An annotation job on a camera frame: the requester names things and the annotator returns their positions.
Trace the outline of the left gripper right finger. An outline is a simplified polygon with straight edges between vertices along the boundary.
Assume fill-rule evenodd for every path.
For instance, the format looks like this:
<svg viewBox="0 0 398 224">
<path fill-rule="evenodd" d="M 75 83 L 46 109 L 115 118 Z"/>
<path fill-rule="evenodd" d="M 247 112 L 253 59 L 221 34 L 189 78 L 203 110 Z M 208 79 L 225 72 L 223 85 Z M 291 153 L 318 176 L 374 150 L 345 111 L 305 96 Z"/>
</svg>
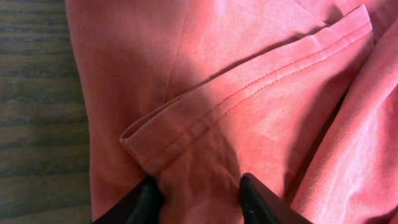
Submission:
<svg viewBox="0 0 398 224">
<path fill-rule="evenodd" d="M 244 224 L 312 224 L 251 173 L 239 181 L 239 202 Z"/>
</svg>

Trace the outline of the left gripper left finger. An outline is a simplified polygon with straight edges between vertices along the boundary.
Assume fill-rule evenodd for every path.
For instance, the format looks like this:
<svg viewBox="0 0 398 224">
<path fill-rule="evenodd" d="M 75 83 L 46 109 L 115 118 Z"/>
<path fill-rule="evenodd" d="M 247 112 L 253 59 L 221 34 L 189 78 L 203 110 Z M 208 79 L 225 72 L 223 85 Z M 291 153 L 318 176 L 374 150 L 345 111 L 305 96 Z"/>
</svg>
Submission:
<svg viewBox="0 0 398 224">
<path fill-rule="evenodd" d="M 163 204 L 156 180 L 147 176 L 92 224 L 159 224 Z"/>
</svg>

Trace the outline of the red-orange t-shirt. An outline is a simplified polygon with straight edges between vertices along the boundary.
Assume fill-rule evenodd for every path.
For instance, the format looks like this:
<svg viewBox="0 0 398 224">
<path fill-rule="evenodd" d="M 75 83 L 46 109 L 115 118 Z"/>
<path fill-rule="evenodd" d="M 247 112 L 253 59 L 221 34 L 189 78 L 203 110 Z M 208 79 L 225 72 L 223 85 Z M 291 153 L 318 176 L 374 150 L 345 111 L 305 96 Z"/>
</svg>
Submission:
<svg viewBox="0 0 398 224">
<path fill-rule="evenodd" d="M 94 220 L 242 223 L 252 173 L 312 223 L 397 222 L 396 1 L 67 1 Z"/>
</svg>

